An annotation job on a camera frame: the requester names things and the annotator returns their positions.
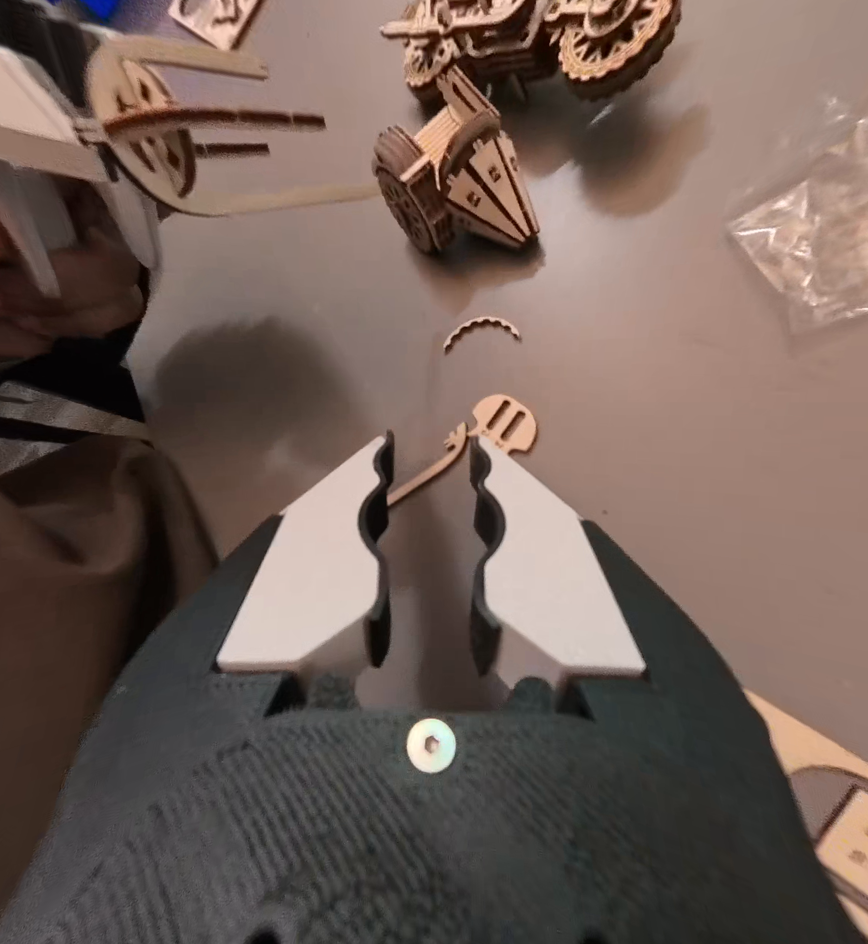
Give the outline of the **small wooden cutout sheet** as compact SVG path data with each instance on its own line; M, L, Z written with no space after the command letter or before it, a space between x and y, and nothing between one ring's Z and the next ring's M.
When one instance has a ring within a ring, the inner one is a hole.
M168 17L194 38L221 51L234 51L262 1L171 1Z

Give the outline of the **wooden round-headed puzzle piece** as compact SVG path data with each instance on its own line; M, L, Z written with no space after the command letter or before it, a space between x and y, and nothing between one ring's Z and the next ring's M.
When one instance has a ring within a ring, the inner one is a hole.
M460 422L443 442L443 454L407 483L388 494L393 508L415 491L426 487L453 466L463 455L470 439L485 437L508 455L530 453L538 440L539 425L533 412L510 395L492 394L471 409L472 423Z

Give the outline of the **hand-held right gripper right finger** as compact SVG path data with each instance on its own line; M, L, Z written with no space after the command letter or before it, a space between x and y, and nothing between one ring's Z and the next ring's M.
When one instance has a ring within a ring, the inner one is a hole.
M478 675L642 678L644 659L581 516L486 437L469 459L483 547L470 613Z

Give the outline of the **person's brown jacket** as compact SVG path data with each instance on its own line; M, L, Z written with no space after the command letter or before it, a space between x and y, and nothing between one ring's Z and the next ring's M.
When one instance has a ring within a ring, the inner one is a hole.
M0 475L0 913L113 681L216 561L143 440L90 435Z

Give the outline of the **wooden gear-wheeled model vehicle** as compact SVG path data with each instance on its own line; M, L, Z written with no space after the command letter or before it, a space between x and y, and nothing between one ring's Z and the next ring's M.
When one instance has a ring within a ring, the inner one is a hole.
M453 66L481 89L561 74L596 101L647 74L681 10L680 1L418 1L379 31L402 44L405 84L421 101Z

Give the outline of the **wooden wedge-shaped model assembly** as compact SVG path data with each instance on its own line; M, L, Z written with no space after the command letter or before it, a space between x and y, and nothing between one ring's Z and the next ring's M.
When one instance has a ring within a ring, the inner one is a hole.
M415 135L386 128L372 171L381 195L411 244L443 252L466 231L520 249L540 226L519 160L499 111L453 66L437 78L444 106Z

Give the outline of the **small wooden toothed arc piece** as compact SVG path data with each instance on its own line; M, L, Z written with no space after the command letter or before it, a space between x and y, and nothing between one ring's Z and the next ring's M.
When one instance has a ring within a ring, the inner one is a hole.
M510 336L516 343L522 342L522 333L516 324L510 320L493 314L479 315L469 318L455 327L442 343L442 353L448 355L456 344L471 333L495 329Z

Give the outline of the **person's left hand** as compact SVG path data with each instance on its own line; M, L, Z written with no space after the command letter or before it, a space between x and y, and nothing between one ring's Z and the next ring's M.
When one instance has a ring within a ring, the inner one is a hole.
M105 203L88 183L58 187L78 239L50 254L59 297L40 292L0 223L0 361L44 355L60 339L100 339L143 317L142 269Z

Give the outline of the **wooden wheel frame model part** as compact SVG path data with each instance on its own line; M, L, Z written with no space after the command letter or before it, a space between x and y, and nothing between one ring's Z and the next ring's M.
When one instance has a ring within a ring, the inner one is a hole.
M88 105L112 157L158 204L213 218L360 202L379 194L375 183L297 187L268 195L197 192L195 129L323 131L324 118L307 112L184 106L153 74L153 65L258 81L267 80L269 72L262 59L249 53L138 35L99 41L86 65Z

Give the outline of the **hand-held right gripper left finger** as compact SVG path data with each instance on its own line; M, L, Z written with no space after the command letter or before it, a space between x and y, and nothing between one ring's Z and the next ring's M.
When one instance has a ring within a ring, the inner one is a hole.
M279 515L275 535L216 657L224 673L358 676L391 645L387 431Z

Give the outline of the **large wooden cutout sheet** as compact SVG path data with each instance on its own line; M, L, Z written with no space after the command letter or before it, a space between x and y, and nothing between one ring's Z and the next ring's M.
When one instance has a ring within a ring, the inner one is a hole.
M868 762L760 696L747 698L769 730L815 855L868 941Z

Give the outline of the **dark grey desk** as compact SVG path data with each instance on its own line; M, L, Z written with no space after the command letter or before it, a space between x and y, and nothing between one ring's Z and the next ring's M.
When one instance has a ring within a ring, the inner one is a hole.
M868 2L685 2L616 99L497 95L533 254L410 245L383 201L161 228L129 354L154 440L227 554L386 430L397 482L482 396L743 684L868 760L868 318L794 336L724 232L820 124L868 100ZM495 329L442 343L467 319Z

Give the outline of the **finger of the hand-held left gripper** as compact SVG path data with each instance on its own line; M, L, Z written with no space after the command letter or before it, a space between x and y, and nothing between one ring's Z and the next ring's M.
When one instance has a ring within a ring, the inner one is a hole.
M74 115L48 79L39 80L16 53L0 46L0 161L23 168L105 183L98 152L84 144Z
M150 270L161 263L156 205L126 177L94 189L138 261ZM71 215L54 176L0 160L0 223L40 293L58 298L60 287L50 254L75 244Z

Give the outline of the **clear plastic bag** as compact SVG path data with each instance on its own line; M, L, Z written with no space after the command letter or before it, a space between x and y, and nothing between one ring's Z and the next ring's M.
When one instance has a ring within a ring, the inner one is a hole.
M819 118L724 225L794 336L868 318L868 105L829 99Z

